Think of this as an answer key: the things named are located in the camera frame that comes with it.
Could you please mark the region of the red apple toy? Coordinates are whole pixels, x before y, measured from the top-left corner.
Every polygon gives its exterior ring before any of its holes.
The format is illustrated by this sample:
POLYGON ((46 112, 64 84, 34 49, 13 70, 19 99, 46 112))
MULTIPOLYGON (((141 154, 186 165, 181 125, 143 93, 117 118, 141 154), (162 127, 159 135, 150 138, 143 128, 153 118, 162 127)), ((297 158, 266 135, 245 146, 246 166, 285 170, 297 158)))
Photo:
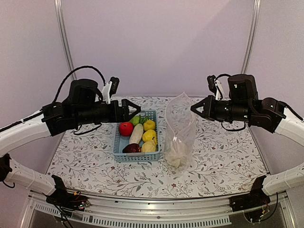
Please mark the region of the red apple toy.
POLYGON ((119 133, 121 136, 131 136, 133 132, 133 124, 131 122, 124 122, 119 125, 119 133))

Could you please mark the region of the white radish toy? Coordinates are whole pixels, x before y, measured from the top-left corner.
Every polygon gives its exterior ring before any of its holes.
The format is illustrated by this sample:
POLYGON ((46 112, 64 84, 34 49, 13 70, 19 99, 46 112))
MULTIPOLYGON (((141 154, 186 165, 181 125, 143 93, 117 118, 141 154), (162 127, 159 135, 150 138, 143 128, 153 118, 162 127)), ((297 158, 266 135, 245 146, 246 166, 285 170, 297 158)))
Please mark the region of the white radish toy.
POLYGON ((139 144, 141 139, 142 139, 142 135, 143 135, 143 124, 149 120, 149 117, 141 117, 141 121, 139 124, 137 124, 136 126, 133 126, 133 132, 130 136, 129 139, 129 144, 131 143, 136 143, 139 144))

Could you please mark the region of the clear zip top bag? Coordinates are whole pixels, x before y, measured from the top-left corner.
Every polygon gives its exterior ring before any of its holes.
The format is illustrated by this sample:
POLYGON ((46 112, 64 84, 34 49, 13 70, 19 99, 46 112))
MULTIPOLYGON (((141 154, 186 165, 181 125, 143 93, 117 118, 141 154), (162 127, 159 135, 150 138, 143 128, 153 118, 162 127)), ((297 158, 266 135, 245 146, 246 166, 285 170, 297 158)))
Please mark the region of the clear zip top bag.
MULTIPOLYGON (((190 110, 191 106, 192 101, 184 92, 169 101, 165 108, 166 134, 164 143, 164 147, 169 143, 184 143, 190 156, 190 163, 196 133, 196 117, 190 110)), ((170 170, 169 172, 174 176, 180 176, 183 173, 174 174, 170 170)))

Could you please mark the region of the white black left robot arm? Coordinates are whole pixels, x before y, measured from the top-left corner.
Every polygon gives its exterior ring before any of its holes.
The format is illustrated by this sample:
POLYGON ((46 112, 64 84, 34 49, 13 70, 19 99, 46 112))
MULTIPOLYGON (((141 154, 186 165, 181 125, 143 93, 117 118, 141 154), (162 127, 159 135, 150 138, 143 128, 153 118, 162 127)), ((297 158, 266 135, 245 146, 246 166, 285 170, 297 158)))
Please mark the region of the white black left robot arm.
POLYGON ((103 88, 92 79, 73 80, 67 98, 54 100, 41 109, 0 130, 0 180, 29 188, 52 196, 60 206, 67 206, 71 197, 66 192, 62 179, 46 175, 25 167, 9 155, 9 152, 29 142, 59 135, 68 130, 78 130, 86 124, 122 123, 131 120, 141 107, 127 99, 112 100, 116 94, 119 79, 102 79, 103 88))

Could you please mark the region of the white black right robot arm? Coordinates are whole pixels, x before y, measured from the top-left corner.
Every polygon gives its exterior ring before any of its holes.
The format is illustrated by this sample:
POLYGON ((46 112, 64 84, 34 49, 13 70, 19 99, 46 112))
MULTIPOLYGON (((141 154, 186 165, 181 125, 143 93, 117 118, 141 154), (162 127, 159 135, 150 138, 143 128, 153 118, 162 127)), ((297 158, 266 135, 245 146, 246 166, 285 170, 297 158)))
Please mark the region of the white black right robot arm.
MULTIPOLYGON (((257 126, 270 133, 282 135, 299 145, 304 144, 304 120, 287 103, 267 97, 258 98, 255 78, 253 75, 221 74, 228 78, 229 99, 218 85, 218 77, 208 76, 209 90, 213 93, 191 106, 191 111, 200 117, 220 123, 234 121, 244 122, 248 126, 257 126)), ((246 203, 256 207, 264 196, 303 185, 304 165, 300 164, 284 172, 257 178, 246 203)))

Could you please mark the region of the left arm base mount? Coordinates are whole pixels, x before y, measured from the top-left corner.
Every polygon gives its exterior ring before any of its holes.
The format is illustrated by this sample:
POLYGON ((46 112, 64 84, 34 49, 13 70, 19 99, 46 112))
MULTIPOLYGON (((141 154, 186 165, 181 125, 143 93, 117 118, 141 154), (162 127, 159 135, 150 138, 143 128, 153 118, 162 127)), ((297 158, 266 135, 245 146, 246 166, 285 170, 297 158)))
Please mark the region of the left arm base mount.
POLYGON ((67 210, 80 210, 90 206, 88 197, 82 195, 81 191, 73 193, 66 190, 55 190, 51 195, 46 195, 47 203, 56 205, 67 210))

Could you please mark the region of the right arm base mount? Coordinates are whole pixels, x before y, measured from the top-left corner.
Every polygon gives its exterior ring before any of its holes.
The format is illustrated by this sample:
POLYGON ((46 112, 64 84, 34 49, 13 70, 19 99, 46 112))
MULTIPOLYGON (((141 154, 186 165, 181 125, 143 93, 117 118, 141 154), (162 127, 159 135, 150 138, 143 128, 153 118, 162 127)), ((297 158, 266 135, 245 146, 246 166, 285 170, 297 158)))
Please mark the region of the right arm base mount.
POLYGON ((244 212, 245 219, 250 223, 258 223, 269 212, 270 203, 269 196, 261 196, 258 194, 243 194, 229 198, 229 206, 233 212, 244 212))

